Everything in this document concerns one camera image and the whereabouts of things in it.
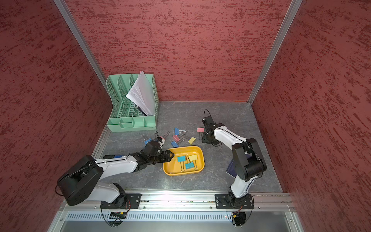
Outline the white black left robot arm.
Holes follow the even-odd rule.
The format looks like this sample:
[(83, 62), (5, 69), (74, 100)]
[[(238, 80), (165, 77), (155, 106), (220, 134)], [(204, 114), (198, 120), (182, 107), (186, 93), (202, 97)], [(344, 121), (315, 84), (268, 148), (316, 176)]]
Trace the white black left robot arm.
[(175, 154), (162, 150), (163, 142), (150, 141), (139, 152), (108, 159), (84, 156), (57, 181), (57, 188), (69, 206), (85, 201), (100, 201), (115, 208), (128, 207), (128, 196), (118, 183), (107, 184), (102, 180), (122, 173), (135, 173), (149, 165), (172, 161)]

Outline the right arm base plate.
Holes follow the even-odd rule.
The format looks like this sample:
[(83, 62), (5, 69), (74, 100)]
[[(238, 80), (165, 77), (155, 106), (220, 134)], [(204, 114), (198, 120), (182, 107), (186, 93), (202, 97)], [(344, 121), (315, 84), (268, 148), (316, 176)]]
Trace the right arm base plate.
[(232, 193), (216, 194), (215, 204), (217, 209), (254, 209), (254, 199), (251, 194), (236, 198)]

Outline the teal binder clip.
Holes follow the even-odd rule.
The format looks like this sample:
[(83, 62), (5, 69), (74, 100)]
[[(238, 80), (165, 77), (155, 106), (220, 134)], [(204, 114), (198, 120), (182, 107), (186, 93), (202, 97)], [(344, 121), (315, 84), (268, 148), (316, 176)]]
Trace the teal binder clip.
[(180, 163), (181, 165), (181, 172), (184, 172), (185, 171), (185, 162), (186, 162), (186, 157), (185, 156), (178, 156), (177, 157), (177, 161)]
[(186, 159), (187, 159), (187, 163), (185, 164), (185, 168), (187, 170), (194, 168), (195, 167), (194, 163), (190, 160), (189, 155), (186, 155)]

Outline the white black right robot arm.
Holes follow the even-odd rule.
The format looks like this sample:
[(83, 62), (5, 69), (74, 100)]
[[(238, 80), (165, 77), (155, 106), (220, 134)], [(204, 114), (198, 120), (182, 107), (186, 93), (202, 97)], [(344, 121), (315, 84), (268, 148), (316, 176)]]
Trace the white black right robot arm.
[(203, 143), (215, 147), (223, 144), (232, 151), (236, 178), (230, 190), (235, 199), (248, 194), (254, 180), (267, 170), (260, 146), (254, 138), (244, 138), (230, 131), (224, 124), (215, 123), (211, 116), (202, 119), (204, 125)]

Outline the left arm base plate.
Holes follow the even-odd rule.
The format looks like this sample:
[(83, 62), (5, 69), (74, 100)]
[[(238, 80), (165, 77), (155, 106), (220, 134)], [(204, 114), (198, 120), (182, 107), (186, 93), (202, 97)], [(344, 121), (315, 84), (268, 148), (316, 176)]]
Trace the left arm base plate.
[(139, 193), (120, 194), (112, 203), (102, 201), (101, 209), (138, 209), (142, 195)]

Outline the yellow plastic storage box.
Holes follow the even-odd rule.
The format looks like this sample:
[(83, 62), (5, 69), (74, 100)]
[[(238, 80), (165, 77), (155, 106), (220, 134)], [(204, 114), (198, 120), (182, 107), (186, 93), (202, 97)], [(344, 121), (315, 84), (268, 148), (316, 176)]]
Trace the yellow plastic storage box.
[[(188, 175), (188, 174), (197, 174), (201, 172), (205, 167), (205, 160), (203, 156), (203, 151), (200, 147), (197, 146), (190, 146), (190, 147), (182, 147), (182, 148), (171, 148), (170, 151), (174, 153), (173, 159), (168, 163), (163, 163), (163, 171), (165, 174), (169, 176), (181, 176), (181, 175)], [(186, 169), (184, 172), (181, 172), (181, 165), (177, 161), (178, 156), (185, 156), (186, 155), (197, 155), (198, 159), (197, 167), (198, 171), (195, 170), (195, 168), (192, 169)]]

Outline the yellow binder clip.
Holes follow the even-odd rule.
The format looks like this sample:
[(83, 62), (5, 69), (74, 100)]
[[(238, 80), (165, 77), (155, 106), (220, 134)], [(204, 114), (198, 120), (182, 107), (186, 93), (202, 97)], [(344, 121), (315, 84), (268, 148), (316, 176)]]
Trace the yellow binder clip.
[(196, 160), (198, 159), (197, 155), (190, 155), (188, 159), (190, 162), (193, 163), (195, 170), (198, 171), (197, 162), (196, 162)]
[(190, 137), (189, 140), (188, 140), (188, 143), (190, 145), (193, 145), (195, 141), (196, 141), (196, 138), (195, 137)]

